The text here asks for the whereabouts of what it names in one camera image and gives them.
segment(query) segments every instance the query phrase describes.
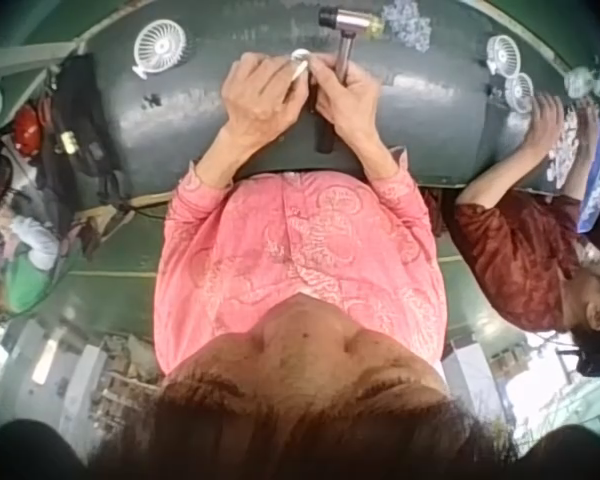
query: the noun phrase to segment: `person in red shirt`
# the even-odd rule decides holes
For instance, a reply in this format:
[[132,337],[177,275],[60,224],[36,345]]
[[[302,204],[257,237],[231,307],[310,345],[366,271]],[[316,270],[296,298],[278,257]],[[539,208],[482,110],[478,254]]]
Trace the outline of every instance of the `person in red shirt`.
[[581,267],[576,233],[599,134],[591,103],[581,109],[580,147],[560,195],[548,202],[512,189],[544,161],[563,119],[559,98],[539,95],[520,148],[456,198],[447,195],[442,211],[451,238],[505,320],[531,332],[571,331],[581,348],[598,350],[600,276]]

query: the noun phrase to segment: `hammer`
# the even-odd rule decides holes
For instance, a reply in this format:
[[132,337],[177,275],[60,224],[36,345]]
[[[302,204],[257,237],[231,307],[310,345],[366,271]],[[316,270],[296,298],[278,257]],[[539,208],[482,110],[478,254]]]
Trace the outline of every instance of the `hammer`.
[[[335,74],[340,83],[347,78],[347,67],[351,56],[353,40],[359,33],[377,36],[384,30],[384,22],[370,13],[354,12],[338,7],[321,7],[318,12],[318,24],[321,27],[340,31],[340,46],[336,60]],[[335,142],[335,129],[324,117],[318,124],[316,151],[331,153]]]

